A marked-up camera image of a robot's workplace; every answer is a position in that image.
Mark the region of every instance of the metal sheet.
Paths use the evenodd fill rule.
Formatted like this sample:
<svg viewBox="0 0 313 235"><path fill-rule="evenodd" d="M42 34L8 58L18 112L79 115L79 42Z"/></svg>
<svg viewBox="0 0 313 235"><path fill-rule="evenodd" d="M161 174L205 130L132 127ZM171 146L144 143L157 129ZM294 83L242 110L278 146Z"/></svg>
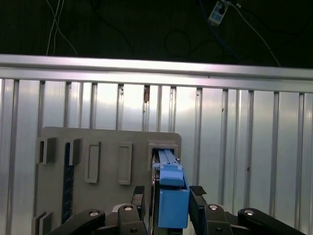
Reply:
<svg viewBox="0 0 313 235"><path fill-rule="evenodd" d="M82 84L79 82L72 82L69 85L68 91L68 114L67 127L78 128L81 126L81 92Z"/></svg>
<svg viewBox="0 0 313 235"><path fill-rule="evenodd" d="M5 234L8 182L9 182L9 158L11 146L11 124L13 116L13 92L14 81L3 80L2 94L2 123L1 123L1 154L0 154L0 234Z"/></svg>
<svg viewBox="0 0 313 235"><path fill-rule="evenodd" d="M313 94L304 95L304 124L303 124L303 150L302 150L302 175L301 175L301 199L300 199L300 230L305 234L311 234L310 217L312 208L311 188L313 181L312 168L312 114L313 114Z"/></svg>
<svg viewBox="0 0 313 235"><path fill-rule="evenodd" d="M261 77L272 79L274 77L313 78L313 70L286 69L277 67L236 66L217 64L196 64L162 61L136 61L136 60L112 60L92 58L68 58L46 56L20 56L0 55L1 66L38 67L38 68L68 68L68 69L100 69L112 71L162 71L166 73L191 73L191 74L222 74Z"/></svg>
<svg viewBox="0 0 313 235"><path fill-rule="evenodd" d="M161 87L160 132L169 132L171 87Z"/></svg>
<svg viewBox="0 0 313 235"><path fill-rule="evenodd" d="M275 217L294 226L299 94L280 93Z"/></svg>
<svg viewBox="0 0 313 235"><path fill-rule="evenodd" d="M238 91L237 137L235 153L234 195L232 212L245 207L248 164L249 92Z"/></svg>
<svg viewBox="0 0 313 235"><path fill-rule="evenodd" d="M95 105L95 128L116 129L117 87L117 84L98 84Z"/></svg>
<svg viewBox="0 0 313 235"><path fill-rule="evenodd" d="M235 190L235 161L237 137L237 91L228 91L227 133L225 155L224 206L232 211Z"/></svg>
<svg viewBox="0 0 313 235"><path fill-rule="evenodd" d="M158 131L159 89L159 86L150 86L148 131Z"/></svg>
<svg viewBox="0 0 313 235"><path fill-rule="evenodd" d="M218 203L222 131L222 89L203 89L199 185L210 203Z"/></svg>
<svg viewBox="0 0 313 235"><path fill-rule="evenodd" d="M39 81L19 85L12 235L31 232L39 85Z"/></svg>
<svg viewBox="0 0 313 235"><path fill-rule="evenodd" d="M144 86L124 85L122 130L141 131Z"/></svg>
<svg viewBox="0 0 313 235"><path fill-rule="evenodd" d="M251 181L249 206L269 213L272 135L273 92L254 92Z"/></svg>
<svg viewBox="0 0 313 235"><path fill-rule="evenodd" d="M181 163L188 182L193 179L197 89L177 87L175 132L181 136Z"/></svg>
<svg viewBox="0 0 313 235"><path fill-rule="evenodd" d="M46 82L43 106L43 127L65 124L65 82Z"/></svg>
<svg viewBox="0 0 313 235"><path fill-rule="evenodd" d="M90 128L90 112L91 112L91 83L83 83L83 99L82 99L82 117L81 127Z"/></svg>

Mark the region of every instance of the black strip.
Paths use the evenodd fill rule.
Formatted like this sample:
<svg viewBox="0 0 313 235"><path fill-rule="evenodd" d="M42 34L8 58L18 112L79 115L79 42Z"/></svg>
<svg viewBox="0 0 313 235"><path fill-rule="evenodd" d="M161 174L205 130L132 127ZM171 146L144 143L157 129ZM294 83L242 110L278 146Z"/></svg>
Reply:
<svg viewBox="0 0 313 235"><path fill-rule="evenodd" d="M62 224L72 215L74 166L69 165L70 144L65 145L63 198L62 198Z"/></svg>

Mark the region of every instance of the gray panel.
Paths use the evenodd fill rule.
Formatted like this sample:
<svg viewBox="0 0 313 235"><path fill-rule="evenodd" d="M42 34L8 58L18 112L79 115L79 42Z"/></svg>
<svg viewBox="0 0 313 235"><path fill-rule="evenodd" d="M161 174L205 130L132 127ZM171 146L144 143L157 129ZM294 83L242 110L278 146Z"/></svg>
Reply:
<svg viewBox="0 0 313 235"><path fill-rule="evenodd" d="M237 91L228 91L224 206L232 212L235 185Z"/></svg>
<svg viewBox="0 0 313 235"><path fill-rule="evenodd" d="M141 131L144 86L124 85L122 130Z"/></svg>
<svg viewBox="0 0 313 235"><path fill-rule="evenodd" d="M5 233L9 182L9 158L11 144L11 123L13 116L14 81L3 80L2 130L0 154L0 234Z"/></svg>
<svg viewBox="0 0 313 235"><path fill-rule="evenodd" d="M83 83L83 99L82 99L82 128L90 128L90 112L91 112L91 86L89 82Z"/></svg>
<svg viewBox="0 0 313 235"><path fill-rule="evenodd" d="M96 99L95 128L115 130L117 84L99 83Z"/></svg>
<svg viewBox="0 0 313 235"><path fill-rule="evenodd" d="M188 182L193 179L196 96L196 88L177 87L175 132L181 136L181 164Z"/></svg>
<svg viewBox="0 0 313 235"><path fill-rule="evenodd" d="M68 107L67 107L67 127L81 126L81 91L82 84L72 82L69 85Z"/></svg>
<svg viewBox="0 0 313 235"><path fill-rule="evenodd" d="M303 152L302 152L302 182L300 199L300 230L305 234L312 234L310 224L310 209L312 207L311 181L312 172L312 113L313 113L313 94L304 95L304 125L303 125Z"/></svg>
<svg viewBox="0 0 313 235"><path fill-rule="evenodd" d="M199 185L205 199L218 203L222 131L222 89L203 89Z"/></svg>
<svg viewBox="0 0 313 235"><path fill-rule="evenodd" d="M150 86L148 131L158 131L159 89L159 86Z"/></svg>
<svg viewBox="0 0 313 235"><path fill-rule="evenodd" d="M39 85L39 81L20 81L19 85L11 234L31 232Z"/></svg>
<svg viewBox="0 0 313 235"><path fill-rule="evenodd" d="M160 119L159 131L169 132L169 118L170 118L170 96L171 87L161 87L161 104L160 104Z"/></svg>
<svg viewBox="0 0 313 235"><path fill-rule="evenodd" d="M274 93L254 92L249 206L269 213Z"/></svg>
<svg viewBox="0 0 313 235"><path fill-rule="evenodd" d="M233 212L245 207L248 158L248 91L238 91L235 190Z"/></svg>
<svg viewBox="0 0 313 235"><path fill-rule="evenodd" d="M280 93L275 217L294 226L299 94Z"/></svg>
<svg viewBox="0 0 313 235"><path fill-rule="evenodd" d="M65 124L65 82L46 82L43 127Z"/></svg>
<svg viewBox="0 0 313 235"><path fill-rule="evenodd" d="M89 149L89 144L101 142L99 156L99 170L96 184L85 182L85 162L87 154L81 153L81 163L74 167L73 177L73 206L72 212L78 213L89 208L101 208L105 213L112 211L115 205L129 202L133 195L134 187L144 185L146 187L146 206L150 199L149 189L151 187L151 171L147 170L148 147L147 140L154 140L156 143L171 143L171 146L180 150L181 138L175 133L159 132L131 132L113 130L88 130L75 128L45 128L42 130L41 138L58 136L57 159L54 164L38 164L37 188L35 200L35 215L38 216L44 211L52 212L52 227L60 225L62 211L62 192L64 174L64 146L69 139L82 138L83 148ZM120 185L118 162L119 147L121 144L133 142L132 175L130 185Z"/></svg>

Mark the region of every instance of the corrugated metal wall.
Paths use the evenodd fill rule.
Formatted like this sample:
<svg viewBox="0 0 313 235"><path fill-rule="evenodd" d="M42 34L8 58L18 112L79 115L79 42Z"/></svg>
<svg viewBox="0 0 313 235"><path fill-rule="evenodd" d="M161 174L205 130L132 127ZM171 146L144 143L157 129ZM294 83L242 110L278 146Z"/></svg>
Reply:
<svg viewBox="0 0 313 235"><path fill-rule="evenodd" d="M208 203L258 208L313 235L313 94L5 79L0 87L0 235L30 234L45 126L179 133L188 180Z"/></svg>

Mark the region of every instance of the gray plastic board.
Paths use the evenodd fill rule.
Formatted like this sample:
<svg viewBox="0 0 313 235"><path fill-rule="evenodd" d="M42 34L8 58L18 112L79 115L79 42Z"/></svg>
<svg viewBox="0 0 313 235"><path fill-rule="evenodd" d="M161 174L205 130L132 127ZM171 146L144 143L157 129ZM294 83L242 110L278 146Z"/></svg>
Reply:
<svg viewBox="0 0 313 235"><path fill-rule="evenodd" d="M135 186L145 186L147 214L152 149L170 148L180 158L180 147L175 133L44 128L37 141L32 233L60 226L65 203L71 214L92 208L108 214L131 202Z"/></svg>

